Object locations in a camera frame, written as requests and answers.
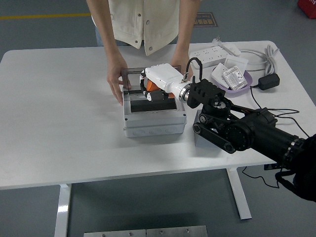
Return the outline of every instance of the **orange part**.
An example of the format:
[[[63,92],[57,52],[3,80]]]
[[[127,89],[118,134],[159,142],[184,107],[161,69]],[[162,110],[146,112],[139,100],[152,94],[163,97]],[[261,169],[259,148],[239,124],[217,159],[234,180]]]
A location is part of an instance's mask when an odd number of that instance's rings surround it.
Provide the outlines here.
[[[154,91],[154,90],[160,90],[160,88],[155,83],[153,83],[151,80],[147,81],[146,89],[149,92]],[[169,98],[174,98],[174,94],[169,93]]]

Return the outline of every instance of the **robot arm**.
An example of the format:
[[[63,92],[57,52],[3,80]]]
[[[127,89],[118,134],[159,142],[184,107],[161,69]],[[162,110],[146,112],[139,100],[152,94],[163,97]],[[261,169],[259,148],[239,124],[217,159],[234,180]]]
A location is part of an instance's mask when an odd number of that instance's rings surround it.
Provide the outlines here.
[[[234,105],[225,98],[224,90],[202,79],[201,71],[200,65],[199,82],[193,79],[190,83],[186,75],[168,64],[145,70],[148,79],[162,92],[173,93],[191,108],[203,104],[199,122],[193,124],[196,134],[230,154],[252,148],[267,156],[287,169],[276,174],[282,185],[297,196],[316,202],[316,134],[306,140],[299,138],[276,128],[277,120],[267,108],[253,110]],[[231,111],[243,117],[237,118]],[[293,174],[293,183],[283,179]]]

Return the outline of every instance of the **white vest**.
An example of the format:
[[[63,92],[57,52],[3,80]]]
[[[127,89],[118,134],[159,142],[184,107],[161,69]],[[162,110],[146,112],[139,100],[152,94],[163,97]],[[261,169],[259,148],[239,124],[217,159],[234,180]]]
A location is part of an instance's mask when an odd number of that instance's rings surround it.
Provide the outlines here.
[[[146,55],[173,41],[179,31],[179,0],[109,0],[114,37]]]

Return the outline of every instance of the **yellow floor line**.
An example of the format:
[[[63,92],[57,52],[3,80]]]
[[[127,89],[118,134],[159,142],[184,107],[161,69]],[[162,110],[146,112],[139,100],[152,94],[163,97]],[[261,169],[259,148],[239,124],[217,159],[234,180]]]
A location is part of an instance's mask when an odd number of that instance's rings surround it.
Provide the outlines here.
[[[52,18],[52,17],[78,17],[78,16],[91,16],[91,14],[90,13],[70,13],[70,14],[49,14],[49,15],[0,16],[0,20]]]

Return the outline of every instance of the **person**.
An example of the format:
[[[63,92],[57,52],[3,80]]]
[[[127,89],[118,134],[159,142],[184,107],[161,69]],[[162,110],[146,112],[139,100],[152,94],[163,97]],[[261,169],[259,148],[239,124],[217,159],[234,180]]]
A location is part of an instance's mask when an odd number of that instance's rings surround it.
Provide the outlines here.
[[[200,0],[86,0],[100,33],[108,59],[107,82],[122,105],[119,85],[121,70],[128,68],[116,39],[140,48],[146,55],[169,44],[178,36],[171,65],[184,73],[189,60],[189,45]]]

